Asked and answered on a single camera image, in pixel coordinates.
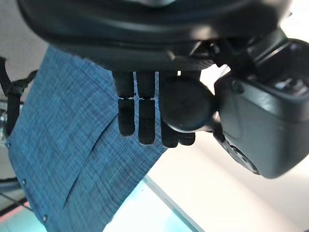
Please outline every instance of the blue cloth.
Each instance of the blue cloth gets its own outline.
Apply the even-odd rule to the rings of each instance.
[[[157,104],[150,146],[139,144],[137,132],[122,137],[117,114],[110,71],[48,49],[7,143],[16,176],[48,232],[102,232],[166,150]],[[137,114],[135,120],[138,130]]]

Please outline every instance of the round black knob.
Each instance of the round black knob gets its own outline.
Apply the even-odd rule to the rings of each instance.
[[[163,120],[179,132],[198,131],[215,113],[214,95],[200,81],[175,77],[160,90],[160,112]]]

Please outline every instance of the screw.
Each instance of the screw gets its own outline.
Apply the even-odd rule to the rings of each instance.
[[[238,81],[232,81],[232,91],[237,94],[243,93],[245,90],[243,89],[241,83]]]

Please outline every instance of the black cable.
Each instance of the black cable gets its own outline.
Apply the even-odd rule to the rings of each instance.
[[[6,198],[6,199],[8,199],[8,200],[14,202],[15,204],[17,204],[17,205],[19,205],[19,206],[21,206],[21,207],[24,207],[25,209],[30,210],[30,211],[32,212],[32,209],[29,208],[28,206],[25,206],[23,203],[20,203],[20,202],[14,200],[13,198],[11,198],[11,197],[9,197],[9,196],[3,194],[3,193],[0,193],[0,196]]]

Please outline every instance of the black plastic casing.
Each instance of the black plastic casing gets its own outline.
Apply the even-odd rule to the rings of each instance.
[[[177,0],[152,8],[129,1],[18,0],[32,30],[112,71],[202,70],[201,42],[275,30],[291,0]]]
[[[277,64],[281,73],[267,81],[228,73],[215,83],[225,138],[266,178],[284,174],[309,153],[309,44],[291,40],[287,49],[286,62]],[[276,87],[290,79],[302,88]]]

